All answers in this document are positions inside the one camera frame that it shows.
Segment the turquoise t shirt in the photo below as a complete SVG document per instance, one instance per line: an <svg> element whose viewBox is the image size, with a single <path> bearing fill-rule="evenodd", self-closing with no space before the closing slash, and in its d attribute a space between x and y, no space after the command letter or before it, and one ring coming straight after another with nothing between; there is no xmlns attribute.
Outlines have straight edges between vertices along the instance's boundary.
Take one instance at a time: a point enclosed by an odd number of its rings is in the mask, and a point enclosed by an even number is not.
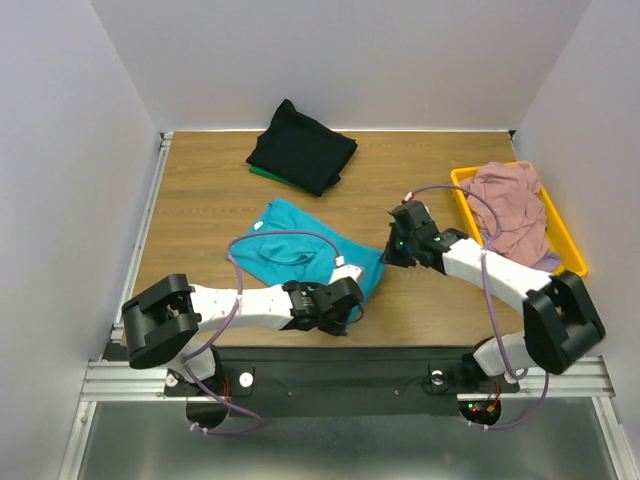
<svg viewBox="0 0 640 480"><path fill-rule="evenodd" d="M327 284L339 251L347 264L362 269L359 280L365 300L376 290L384 273L382 252L358 244L331 230L294 204L277 198L249 228L261 233L231 247L240 268L268 286L290 280Z"/></svg>

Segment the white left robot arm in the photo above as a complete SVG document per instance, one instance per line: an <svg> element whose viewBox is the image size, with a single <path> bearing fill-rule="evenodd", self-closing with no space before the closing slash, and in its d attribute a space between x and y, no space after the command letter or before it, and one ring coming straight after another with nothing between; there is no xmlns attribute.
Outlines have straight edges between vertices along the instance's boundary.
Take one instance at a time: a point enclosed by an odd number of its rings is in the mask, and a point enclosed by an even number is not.
<svg viewBox="0 0 640 480"><path fill-rule="evenodd" d="M327 284L288 281L237 292L191 284L184 274L171 274L121 307L129 366L165 367L199 393L213 393L222 384L223 371L197 334L263 327L341 336L352 310L364 301L361 275L361 268L343 265Z"/></svg>

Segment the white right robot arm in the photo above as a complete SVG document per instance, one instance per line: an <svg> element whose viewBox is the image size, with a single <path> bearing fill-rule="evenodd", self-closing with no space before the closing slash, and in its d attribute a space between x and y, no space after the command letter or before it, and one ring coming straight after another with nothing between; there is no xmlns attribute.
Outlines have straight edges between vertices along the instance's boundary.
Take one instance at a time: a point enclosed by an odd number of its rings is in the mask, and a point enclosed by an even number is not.
<svg viewBox="0 0 640 480"><path fill-rule="evenodd" d="M604 324L582 278L520 265L487 250L463 232L438 229L428 208L410 200L391 210L390 235L382 260L408 268L421 265L483 290L523 320L519 333L496 332L460 366L463 384L482 390L496 376L532 367L561 375L599 344Z"/></svg>

